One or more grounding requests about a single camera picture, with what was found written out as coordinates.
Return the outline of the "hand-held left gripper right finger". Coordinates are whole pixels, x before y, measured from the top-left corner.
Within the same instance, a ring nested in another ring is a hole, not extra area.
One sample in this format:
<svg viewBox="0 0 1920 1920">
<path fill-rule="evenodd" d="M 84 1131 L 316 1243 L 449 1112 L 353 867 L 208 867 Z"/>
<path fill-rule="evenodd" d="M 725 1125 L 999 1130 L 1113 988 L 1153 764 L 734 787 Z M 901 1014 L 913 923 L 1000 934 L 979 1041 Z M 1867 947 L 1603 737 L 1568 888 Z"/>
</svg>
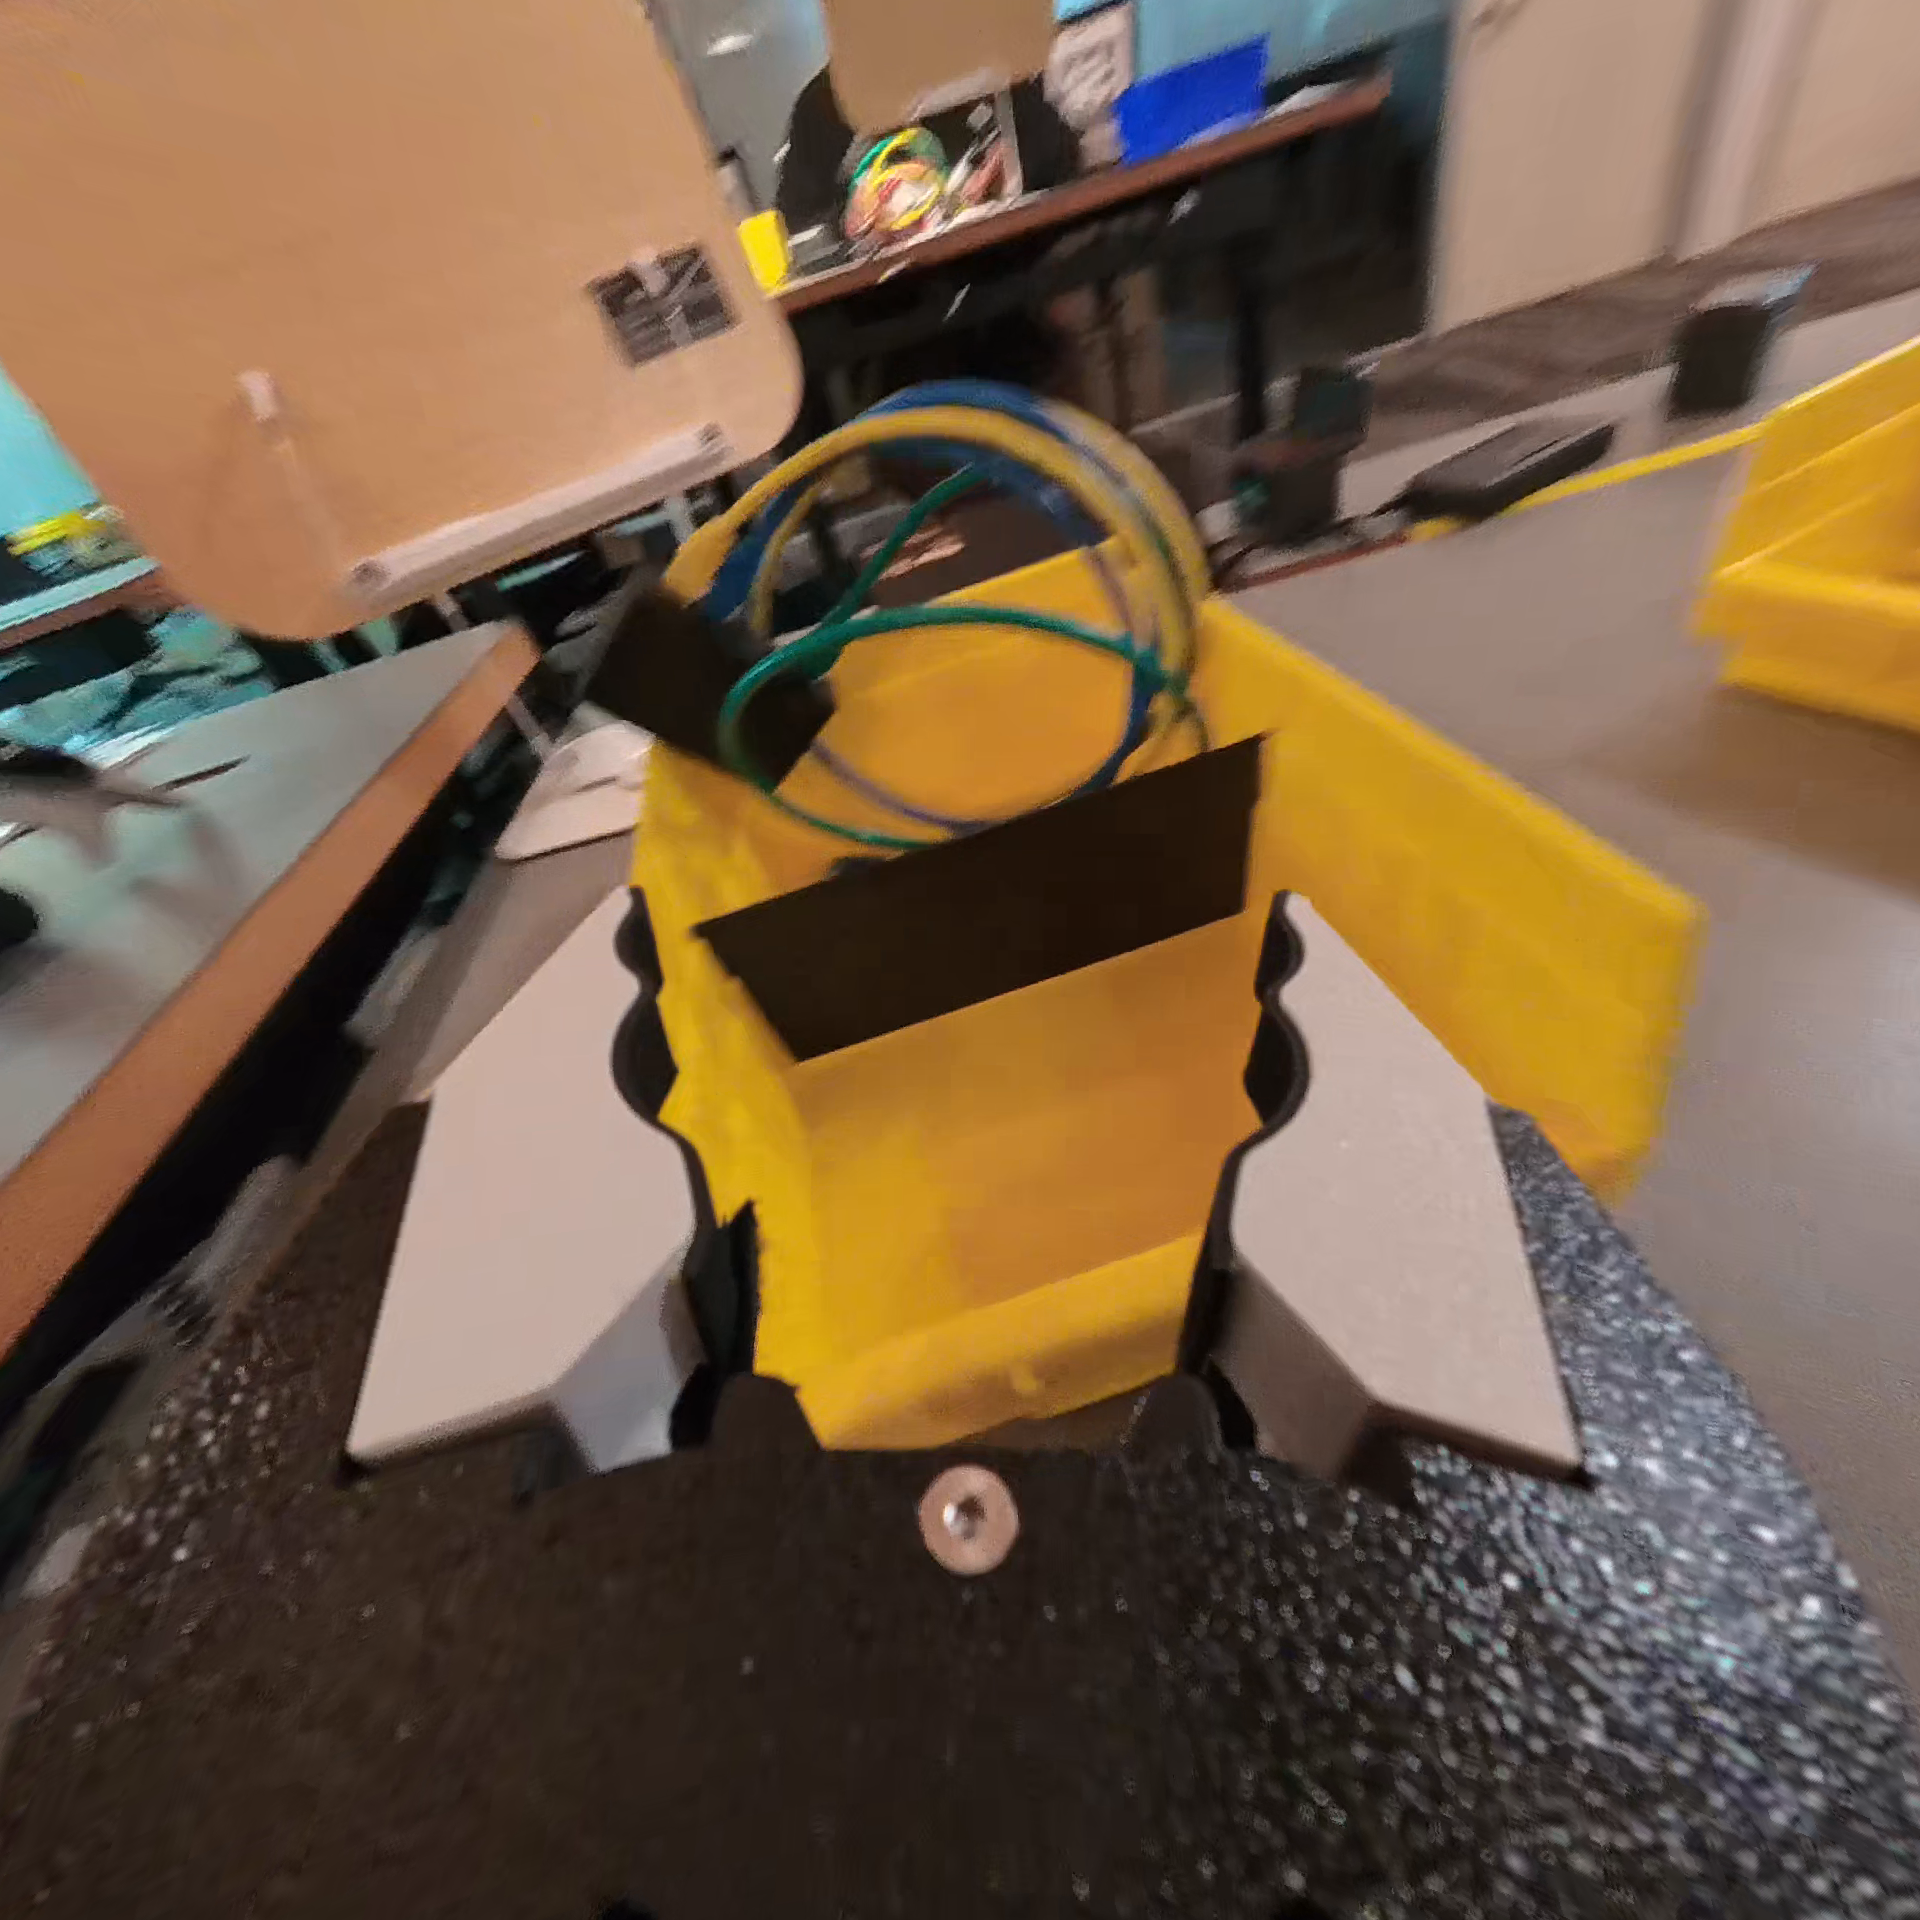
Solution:
<svg viewBox="0 0 1920 1920">
<path fill-rule="evenodd" d="M 1357 1481 L 1401 1443 L 1545 1481 L 1583 1449 L 1478 1084 L 1303 898 L 1254 962 L 1241 1084 L 1177 1365 L 1260 1449 Z"/>
</svg>

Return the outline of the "yellow plastic bin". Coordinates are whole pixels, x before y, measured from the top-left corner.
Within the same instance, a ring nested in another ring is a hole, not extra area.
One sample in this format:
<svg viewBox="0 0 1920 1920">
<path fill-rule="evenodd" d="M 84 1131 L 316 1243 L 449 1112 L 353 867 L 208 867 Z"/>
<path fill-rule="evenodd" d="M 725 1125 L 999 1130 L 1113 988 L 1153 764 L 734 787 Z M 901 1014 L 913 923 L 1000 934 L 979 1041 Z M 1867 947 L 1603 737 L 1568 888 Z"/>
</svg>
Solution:
<svg viewBox="0 0 1920 1920">
<path fill-rule="evenodd" d="M 670 745 L 631 890 L 661 955 L 664 1123 L 759 1224 L 752 1374 L 829 1449 L 947 1449 L 1182 1371 L 1256 952 L 1303 896 L 1478 1084 L 1612 1194 L 1648 1153 L 1695 905 L 1209 598 L 1193 664 L 1095 625 L 1068 560 L 774 649 L 835 715 L 780 785 Z M 697 923 L 1263 737 L 1245 900 L 1038 988 L 792 1060 Z"/>
<path fill-rule="evenodd" d="M 1767 416 L 1695 635 L 1719 684 L 1918 732 L 1918 341 Z"/>
</svg>

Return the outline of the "black battery charger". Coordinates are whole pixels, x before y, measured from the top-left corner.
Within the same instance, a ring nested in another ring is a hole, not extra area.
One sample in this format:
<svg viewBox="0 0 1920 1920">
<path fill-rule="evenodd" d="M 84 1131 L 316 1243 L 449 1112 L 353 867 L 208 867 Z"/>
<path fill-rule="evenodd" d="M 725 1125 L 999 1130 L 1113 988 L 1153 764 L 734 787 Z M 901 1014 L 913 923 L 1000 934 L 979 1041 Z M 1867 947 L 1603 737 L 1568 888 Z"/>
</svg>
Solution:
<svg viewBox="0 0 1920 1920">
<path fill-rule="evenodd" d="M 1239 531 L 1275 548 L 1327 538 L 1341 524 L 1341 475 L 1368 434 L 1373 405 L 1376 378 L 1368 368 L 1303 368 L 1281 426 L 1248 440 L 1231 454 Z"/>
</svg>

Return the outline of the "small blue bin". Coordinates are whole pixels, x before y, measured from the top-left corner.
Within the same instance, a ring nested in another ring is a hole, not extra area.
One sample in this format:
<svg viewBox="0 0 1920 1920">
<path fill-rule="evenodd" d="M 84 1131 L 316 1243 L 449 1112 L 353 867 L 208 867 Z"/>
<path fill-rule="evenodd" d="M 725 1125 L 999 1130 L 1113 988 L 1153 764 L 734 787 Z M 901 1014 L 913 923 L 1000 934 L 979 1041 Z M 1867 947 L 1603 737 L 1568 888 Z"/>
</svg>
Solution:
<svg viewBox="0 0 1920 1920">
<path fill-rule="evenodd" d="M 1126 88 L 1113 108 L 1119 162 L 1142 164 L 1263 114 L 1267 37 L 1168 66 Z"/>
</svg>

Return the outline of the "yellow tape strip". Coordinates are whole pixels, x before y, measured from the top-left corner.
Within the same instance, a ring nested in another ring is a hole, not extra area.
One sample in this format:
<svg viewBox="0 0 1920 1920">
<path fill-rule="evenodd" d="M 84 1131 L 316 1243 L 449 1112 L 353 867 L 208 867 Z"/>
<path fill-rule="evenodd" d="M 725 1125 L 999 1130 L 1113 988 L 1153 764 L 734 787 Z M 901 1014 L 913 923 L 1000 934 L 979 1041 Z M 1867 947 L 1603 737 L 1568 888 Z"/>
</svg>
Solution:
<svg viewBox="0 0 1920 1920">
<path fill-rule="evenodd" d="M 1517 512 L 1533 512 L 1545 506 L 1553 506 L 1564 498 L 1588 497 L 1604 490 L 1625 486 L 1638 483 L 1640 478 L 1651 478 L 1654 474 L 1665 474 L 1675 469 L 1687 469 L 1693 465 L 1715 461 L 1721 458 L 1729 458 L 1741 448 L 1752 445 L 1760 441 L 1768 430 L 1768 416 L 1755 424 L 1743 424 L 1741 427 L 1727 427 L 1719 434 L 1707 440 L 1693 440 L 1672 448 L 1660 448 L 1653 452 L 1643 452 L 1635 459 L 1625 459 L 1619 465 L 1593 466 L 1579 472 L 1571 478 L 1552 483 L 1542 490 L 1527 493 L 1525 498 L 1515 500 L 1510 507 L 1499 510 L 1495 516 L 1510 516 Z"/>
</svg>

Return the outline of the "grey topped desk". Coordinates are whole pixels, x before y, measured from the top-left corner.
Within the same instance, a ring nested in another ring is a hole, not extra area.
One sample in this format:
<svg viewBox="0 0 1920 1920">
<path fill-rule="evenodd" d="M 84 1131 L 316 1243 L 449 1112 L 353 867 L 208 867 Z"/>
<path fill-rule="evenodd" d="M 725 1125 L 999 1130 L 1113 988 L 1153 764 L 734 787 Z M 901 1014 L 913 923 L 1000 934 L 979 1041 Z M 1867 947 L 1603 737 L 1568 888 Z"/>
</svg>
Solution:
<svg viewBox="0 0 1920 1920">
<path fill-rule="evenodd" d="M 88 862 L 5 848 L 38 902 L 5 970 L 1 1338 L 55 1299 L 539 661 L 489 625 L 217 712 L 141 764 L 211 773 Z"/>
</svg>

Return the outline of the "framed tag sign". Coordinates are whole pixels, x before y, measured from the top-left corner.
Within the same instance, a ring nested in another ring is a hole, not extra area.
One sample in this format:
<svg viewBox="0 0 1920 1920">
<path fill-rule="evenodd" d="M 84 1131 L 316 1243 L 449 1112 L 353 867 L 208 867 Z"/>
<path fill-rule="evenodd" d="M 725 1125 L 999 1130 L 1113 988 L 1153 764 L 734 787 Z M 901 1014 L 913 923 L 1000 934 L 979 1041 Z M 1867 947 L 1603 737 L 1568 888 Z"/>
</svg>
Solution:
<svg viewBox="0 0 1920 1920">
<path fill-rule="evenodd" d="M 1136 22 L 1125 8 L 1109 8 L 1063 22 L 1046 56 L 1045 94 L 1075 132 L 1113 116 L 1136 80 Z"/>
</svg>

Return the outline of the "black power adapter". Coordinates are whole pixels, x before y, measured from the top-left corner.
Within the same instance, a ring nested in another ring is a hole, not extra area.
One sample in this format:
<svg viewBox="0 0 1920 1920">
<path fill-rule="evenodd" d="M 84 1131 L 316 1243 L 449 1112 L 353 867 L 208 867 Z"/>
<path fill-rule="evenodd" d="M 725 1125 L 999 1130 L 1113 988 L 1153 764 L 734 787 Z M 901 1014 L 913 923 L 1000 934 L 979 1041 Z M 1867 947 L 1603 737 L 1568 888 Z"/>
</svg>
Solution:
<svg viewBox="0 0 1920 1920">
<path fill-rule="evenodd" d="M 1398 507 L 1417 521 L 1488 521 L 1593 469 L 1616 441 L 1600 418 L 1513 424 L 1406 481 Z"/>
</svg>

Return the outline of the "small wooden screen board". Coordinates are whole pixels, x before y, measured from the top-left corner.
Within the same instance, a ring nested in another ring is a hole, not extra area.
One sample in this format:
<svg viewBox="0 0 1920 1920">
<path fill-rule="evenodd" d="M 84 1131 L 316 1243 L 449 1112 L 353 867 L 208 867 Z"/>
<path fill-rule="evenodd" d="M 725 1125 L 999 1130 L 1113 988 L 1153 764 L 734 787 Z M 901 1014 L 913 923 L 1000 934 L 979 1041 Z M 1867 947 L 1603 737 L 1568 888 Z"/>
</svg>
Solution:
<svg viewBox="0 0 1920 1920">
<path fill-rule="evenodd" d="M 856 132 L 887 130 L 1043 73 L 1052 3 L 821 3 L 828 73 Z"/>
</svg>

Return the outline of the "white paper sheet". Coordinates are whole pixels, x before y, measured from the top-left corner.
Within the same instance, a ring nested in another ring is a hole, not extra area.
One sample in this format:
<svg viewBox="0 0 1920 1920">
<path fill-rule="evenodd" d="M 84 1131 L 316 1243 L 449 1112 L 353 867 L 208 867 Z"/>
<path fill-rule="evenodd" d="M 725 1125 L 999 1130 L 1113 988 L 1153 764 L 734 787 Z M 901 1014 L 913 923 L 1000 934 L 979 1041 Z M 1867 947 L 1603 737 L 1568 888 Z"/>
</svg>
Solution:
<svg viewBox="0 0 1920 1920">
<path fill-rule="evenodd" d="M 561 741 L 494 843 L 500 862 L 525 862 L 632 834 L 653 738 L 615 717 Z"/>
</svg>

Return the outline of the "black ethernet switch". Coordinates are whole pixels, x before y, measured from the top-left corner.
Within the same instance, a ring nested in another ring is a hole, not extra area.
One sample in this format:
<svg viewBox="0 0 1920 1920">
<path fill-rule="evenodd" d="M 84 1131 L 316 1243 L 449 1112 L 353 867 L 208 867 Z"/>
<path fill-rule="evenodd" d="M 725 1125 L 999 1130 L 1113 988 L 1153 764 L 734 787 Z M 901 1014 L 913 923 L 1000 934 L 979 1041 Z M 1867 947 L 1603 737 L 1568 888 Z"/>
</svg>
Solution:
<svg viewBox="0 0 1920 1920">
<path fill-rule="evenodd" d="M 832 690 L 821 678 L 783 667 L 749 692 L 729 752 L 721 709 L 774 646 L 737 614 L 712 617 L 653 578 L 621 588 L 596 637 L 600 656 L 582 689 L 587 704 L 740 779 L 780 785 L 835 715 Z"/>
</svg>

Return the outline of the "brown wooden desk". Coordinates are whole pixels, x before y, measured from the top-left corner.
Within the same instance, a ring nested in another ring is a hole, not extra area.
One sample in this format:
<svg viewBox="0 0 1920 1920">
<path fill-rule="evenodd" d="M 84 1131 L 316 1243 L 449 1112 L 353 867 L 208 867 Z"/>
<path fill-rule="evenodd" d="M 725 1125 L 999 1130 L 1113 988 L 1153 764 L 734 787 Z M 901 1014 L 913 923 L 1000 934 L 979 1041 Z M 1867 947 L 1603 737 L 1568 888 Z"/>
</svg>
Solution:
<svg viewBox="0 0 1920 1920">
<path fill-rule="evenodd" d="M 920 238 L 889 243 L 828 269 L 791 277 L 772 291 L 771 299 L 789 321 L 796 321 L 889 282 L 973 261 L 1025 238 L 1054 241 L 1150 202 L 1180 202 L 1199 186 L 1299 148 L 1318 132 L 1373 116 L 1385 108 L 1390 90 L 1385 66 L 1336 84 L 1301 88 L 1280 108 L 1243 128 L 1198 137 L 1173 153 L 1115 164 L 1060 187 L 972 212 Z"/>
<path fill-rule="evenodd" d="M 149 560 L 126 560 L 111 566 L 96 566 L 63 582 L 41 585 L 35 593 L 1 602 L 1 652 L 12 654 L 57 634 L 67 634 L 107 613 L 132 613 L 163 617 L 180 605 L 179 594 Z"/>
</svg>

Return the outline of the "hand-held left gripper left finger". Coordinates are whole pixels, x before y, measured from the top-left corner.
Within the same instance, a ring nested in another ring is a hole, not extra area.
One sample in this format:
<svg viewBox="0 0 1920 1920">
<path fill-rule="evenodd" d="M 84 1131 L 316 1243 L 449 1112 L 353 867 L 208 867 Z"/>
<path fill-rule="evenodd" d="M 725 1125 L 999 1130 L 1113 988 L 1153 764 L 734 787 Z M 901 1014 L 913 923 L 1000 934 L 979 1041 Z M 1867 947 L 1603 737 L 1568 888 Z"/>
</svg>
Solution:
<svg viewBox="0 0 1920 1920">
<path fill-rule="evenodd" d="M 664 1123 L 679 1081 L 644 898 L 595 908 L 444 1070 L 344 1453 L 544 1429 L 589 1472 L 699 1444 L 755 1368 L 759 1224 Z"/>
</svg>

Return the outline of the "large wooden screen board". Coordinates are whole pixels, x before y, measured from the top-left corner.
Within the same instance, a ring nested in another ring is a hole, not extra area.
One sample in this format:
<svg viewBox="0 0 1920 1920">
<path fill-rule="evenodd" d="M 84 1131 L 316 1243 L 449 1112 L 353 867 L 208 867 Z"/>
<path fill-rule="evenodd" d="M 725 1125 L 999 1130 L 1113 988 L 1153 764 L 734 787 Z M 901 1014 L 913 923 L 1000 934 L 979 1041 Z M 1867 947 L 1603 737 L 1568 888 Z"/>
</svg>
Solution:
<svg viewBox="0 0 1920 1920">
<path fill-rule="evenodd" d="M 5 373 L 321 641 L 771 452 L 800 353 L 637 5 L 5 5 Z"/>
</svg>

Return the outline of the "black bin divider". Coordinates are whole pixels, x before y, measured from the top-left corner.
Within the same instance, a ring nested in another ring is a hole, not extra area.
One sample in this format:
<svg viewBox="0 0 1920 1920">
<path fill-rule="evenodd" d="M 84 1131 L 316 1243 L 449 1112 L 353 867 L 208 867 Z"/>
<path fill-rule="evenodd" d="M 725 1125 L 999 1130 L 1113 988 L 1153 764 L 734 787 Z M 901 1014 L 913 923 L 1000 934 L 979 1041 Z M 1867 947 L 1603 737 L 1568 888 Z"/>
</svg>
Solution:
<svg viewBox="0 0 1920 1920">
<path fill-rule="evenodd" d="M 1262 755 L 1252 734 L 694 930 L 808 1062 L 1236 916 Z"/>
</svg>

